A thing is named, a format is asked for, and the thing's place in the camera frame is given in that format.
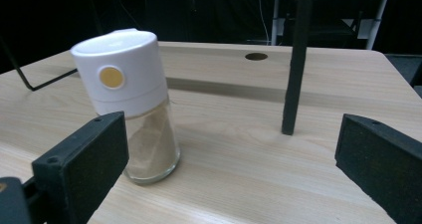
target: black vertical rod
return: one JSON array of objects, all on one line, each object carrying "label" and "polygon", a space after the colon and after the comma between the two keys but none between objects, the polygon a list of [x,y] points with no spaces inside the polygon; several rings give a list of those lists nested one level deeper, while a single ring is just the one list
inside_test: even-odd
[{"label": "black vertical rod", "polygon": [[310,29],[313,0],[299,0],[293,40],[291,70],[283,111],[282,133],[292,135],[295,130],[301,94],[302,77],[307,57],[308,32]]}]

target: transparent glass container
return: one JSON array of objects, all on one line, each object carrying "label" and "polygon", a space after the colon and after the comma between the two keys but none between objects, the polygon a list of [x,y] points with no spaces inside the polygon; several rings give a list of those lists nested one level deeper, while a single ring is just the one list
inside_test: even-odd
[{"label": "transparent glass container", "polygon": [[136,184],[156,182],[176,167],[180,148],[174,135],[170,103],[126,118],[129,161],[124,175]]}]

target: wooden table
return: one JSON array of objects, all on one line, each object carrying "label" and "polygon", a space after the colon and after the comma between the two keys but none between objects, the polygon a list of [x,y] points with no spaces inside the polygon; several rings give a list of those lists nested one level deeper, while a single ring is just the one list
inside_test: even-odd
[{"label": "wooden table", "polygon": [[[393,223],[334,160],[346,112],[422,140],[422,100],[382,54],[310,48],[286,136],[291,48],[160,47],[181,161],[153,185],[121,176],[91,223]],[[24,72],[37,85],[74,67],[65,52]],[[78,74],[32,93],[12,71],[0,94],[0,176],[26,181],[34,159],[96,116]]]}]

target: white lid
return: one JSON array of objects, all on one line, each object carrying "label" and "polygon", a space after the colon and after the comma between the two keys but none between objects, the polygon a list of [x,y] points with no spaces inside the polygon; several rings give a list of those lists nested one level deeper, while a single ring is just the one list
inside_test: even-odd
[{"label": "white lid", "polygon": [[140,115],[167,98],[153,33],[115,31],[80,42],[71,53],[98,114]]}]

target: yellow circle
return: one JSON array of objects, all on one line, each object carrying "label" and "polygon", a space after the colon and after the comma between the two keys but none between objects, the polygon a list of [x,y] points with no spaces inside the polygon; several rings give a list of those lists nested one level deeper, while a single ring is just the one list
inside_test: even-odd
[{"label": "yellow circle", "polygon": [[116,68],[108,67],[100,72],[100,80],[109,88],[118,88],[123,84],[123,74]]}]

